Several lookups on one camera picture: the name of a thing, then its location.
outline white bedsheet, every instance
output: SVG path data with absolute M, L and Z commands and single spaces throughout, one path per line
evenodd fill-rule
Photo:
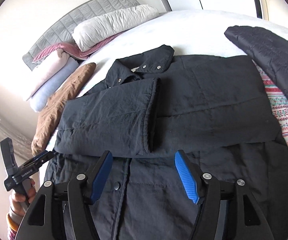
M 163 44 L 173 47 L 174 55 L 246 55 L 224 35 L 226 29 L 234 25 L 263 27 L 288 40 L 288 28 L 246 15 L 210 10 L 168 12 L 126 31 L 84 61 L 82 65 L 95 62 L 97 67 L 78 97 L 103 80 L 117 58 L 139 54 Z M 57 130 L 47 150 L 54 148 L 56 134 Z M 40 168 L 41 182 L 44 181 L 46 166 L 47 163 Z

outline quilted grey headboard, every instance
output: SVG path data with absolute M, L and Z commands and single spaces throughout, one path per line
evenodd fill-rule
M 34 57 L 46 47 L 58 42 L 74 43 L 71 33 L 79 23 L 115 10 L 137 5 L 140 4 L 136 0 L 90 0 L 54 23 L 30 48 L 29 52 L 23 55 L 22 59 L 33 70 L 39 65 L 32 63 Z

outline snap button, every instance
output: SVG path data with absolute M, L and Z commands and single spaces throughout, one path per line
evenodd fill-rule
M 118 190 L 118 189 L 120 188 L 120 186 L 121 186 L 121 185 L 119 184 L 119 182 L 115 182 L 115 183 L 114 183 L 114 189 L 115 189 L 115 190 Z

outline brown jacket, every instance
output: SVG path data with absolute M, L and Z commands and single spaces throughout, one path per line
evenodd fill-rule
M 95 63 L 79 67 L 68 77 L 63 86 L 49 97 L 47 106 L 39 114 L 36 133 L 31 144 L 33 155 L 45 150 L 52 133 L 60 122 L 66 102 L 77 96 L 93 75 L 95 68 Z

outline person's arm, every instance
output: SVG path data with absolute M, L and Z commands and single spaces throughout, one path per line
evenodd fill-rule
M 35 198 L 36 190 L 35 190 L 35 181 L 31 179 L 32 187 L 28 191 L 29 203 Z M 25 196 L 15 193 L 12 191 L 12 194 L 9 197 L 10 199 L 10 210 L 6 216 L 6 220 L 8 223 L 8 240 L 14 240 L 19 229 L 19 225 L 25 215 L 25 211 L 23 210 L 20 202 L 25 201 Z

